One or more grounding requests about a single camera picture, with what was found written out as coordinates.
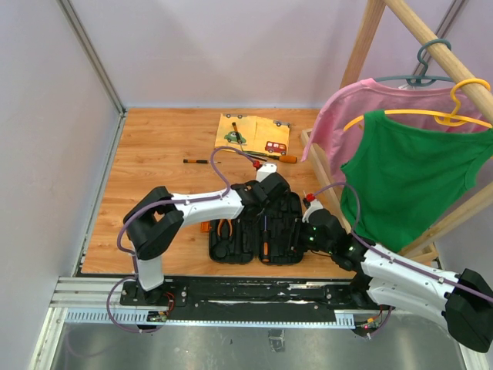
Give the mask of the black plastic tool case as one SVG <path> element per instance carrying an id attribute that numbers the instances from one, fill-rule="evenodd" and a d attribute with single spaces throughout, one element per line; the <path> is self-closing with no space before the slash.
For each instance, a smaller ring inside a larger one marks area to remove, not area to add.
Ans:
<path id="1" fill-rule="evenodd" d="M 263 263 L 260 256 L 263 239 L 263 216 L 267 216 L 270 261 Z M 216 228 L 219 220 L 201 225 L 209 234 L 209 257 L 223 264 L 247 264 L 254 259 L 266 265 L 293 265 L 303 260 L 304 252 L 294 250 L 302 219 L 300 197 L 285 193 L 278 201 L 267 207 L 260 215 L 248 219 L 231 220 L 233 234 L 230 239 L 220 239 Z"/>

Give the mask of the orange needle nose pliers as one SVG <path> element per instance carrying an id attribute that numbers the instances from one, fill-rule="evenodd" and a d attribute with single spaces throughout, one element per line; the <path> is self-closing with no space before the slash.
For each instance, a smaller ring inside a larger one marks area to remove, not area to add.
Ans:
<path id="1" fill-rule="evenodd" d="M 216 228 L 217 236 L 220 239 L 230 239 L 233 234 L 233 226 L 231 220 L 221 219 L 219 220 L 218 226 Z"/>

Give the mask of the black handled screwdriver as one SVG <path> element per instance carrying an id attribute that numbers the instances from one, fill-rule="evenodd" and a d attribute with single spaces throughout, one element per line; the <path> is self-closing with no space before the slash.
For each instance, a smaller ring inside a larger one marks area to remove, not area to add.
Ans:
<path id="1" fill-rule="evenodd" d="M 263 263 L 268 263 L 270 261 L 269 256 L 269 237 L 268 237 L 268 229 L 267 229 L 267 216 L 263 216 L 263 233 L 262 233 L 262 249 L 261 249 L 261 258 Z"/>

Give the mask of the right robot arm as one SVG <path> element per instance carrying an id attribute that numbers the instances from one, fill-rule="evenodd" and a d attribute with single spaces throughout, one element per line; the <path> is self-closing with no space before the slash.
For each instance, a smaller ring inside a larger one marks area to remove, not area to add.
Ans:
<path id="1" fill-rule="evenodd" d="M 295 250 L 323 252 L 354 272 L 350 302 L 409 311 L 440 325 L 463 346 L 486 353 L 492 345 L 492 289 L 476 271 L 444 271 L 395 254 L 349 234 L 323 207 L 296 221 Z"/>

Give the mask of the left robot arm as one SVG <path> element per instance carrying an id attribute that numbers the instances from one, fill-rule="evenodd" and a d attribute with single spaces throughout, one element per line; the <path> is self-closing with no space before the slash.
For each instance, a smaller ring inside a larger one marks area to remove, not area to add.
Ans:
<path id="1" fill-rule="evenodd" d="M 138 281 L 138 295 L 147 304 L 161 302 L 165 295 L 161 255 L 183 227 L 211 220 L 256 217 L 290 190 L 289 183 L 277 172 L 262 180 L 227 184 L 223 190 L 199 194 L 170 193 L 157 187 L 147 194 L 125 217 L 117 236 L 127 236 L 132 263 Z"/>

